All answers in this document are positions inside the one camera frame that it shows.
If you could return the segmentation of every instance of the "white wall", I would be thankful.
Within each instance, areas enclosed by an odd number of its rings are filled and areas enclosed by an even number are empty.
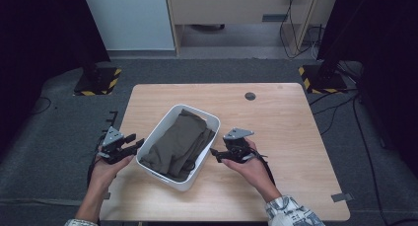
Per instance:
[[[166,0],[87,0],[107,50],[174,50]]]

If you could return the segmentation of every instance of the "white bin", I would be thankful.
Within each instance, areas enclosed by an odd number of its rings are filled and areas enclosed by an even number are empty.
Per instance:
[[[150,151],[154,143],[158,139],[160,139],[164,135],[164,133],[174,124],[178,115],[181,113],[181,110],[189,111],[205,119],[207,127],[210,128],[212,131],[214,131],[215,135],[213,139],[209,142],[209,144],[203,149],[203,151],[197,157],[194,170],[190,172],[190,174],[188,175],[188,178],[184,182],[179,183],[155,172],[152,169],[149,169],[148,167],[142,165],[139,161],[141,160],[142,156],[148,154],[148,152]],[[139,149],[138,154],[136,155],[136,161],[139,164],[139,166],[145,169],[147,174],[149,174],[150,176],[160,180],[162,183],[167,184],[170,187],[176,188],[181,191],[186,191],[191,188],[194,181],[196,180],[196,177],[199,174],[199,171],[202,168],[203,163],[206,160],[206,157],[209,153],[209,149],[215,143],[215,139],[218,134],[220,126],[221,126],[221,121],[214,115],[211,115],[209,113],[195,109],[187,105],[176,105],[170,109],[170,111],[163,117],[160,123],[151,132],[150,136],[148,136],[148,138],[145,140],[144,144]]]

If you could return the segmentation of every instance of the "human arm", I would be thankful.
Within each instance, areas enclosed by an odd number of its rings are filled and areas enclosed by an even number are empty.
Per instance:
[[[108,187],[116,174],[126,167],[133,157],[133,155],[125,157],[113,165],[107,164],[100,157],[97,158],[83,202],[75,215],[75,219],[69,220],[66,225],[96,225],[94,222],[99,219]]]
[[[256,150],[254,142],[247,138],[245,140],[250,148]],[[291,196],[282,195],[271,182],[264,165],[257,158],[251,158],[243,164],[228,159],[223,159],[222,162],[230,169],[240,173],[261,194],[266,202],[265,210],[269,218],[269,225],[323,226],[320,219],[310,209],[299,205]]]

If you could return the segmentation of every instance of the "floral shirt sleeve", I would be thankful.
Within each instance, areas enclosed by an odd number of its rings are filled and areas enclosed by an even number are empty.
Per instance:
[[[98,226],[98,225],[89,221],[85,221],[85,220],[70,219],[67,221],[65,226]]]
[[[324,226],[310,209],[299,205],[291,196],[283,195],[265,206],[270,226]]]

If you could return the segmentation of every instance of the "forearm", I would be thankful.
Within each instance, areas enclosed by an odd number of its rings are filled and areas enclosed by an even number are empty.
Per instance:
[[[262,179],[260,182],[257,182],[254,187],[261,194],[266,203],[282,196],[279,189],[271,183],[270,179]]]
[[[97,222],[104,202],[106,190],[103,188],[89,188],[75,216],[90,222]]]

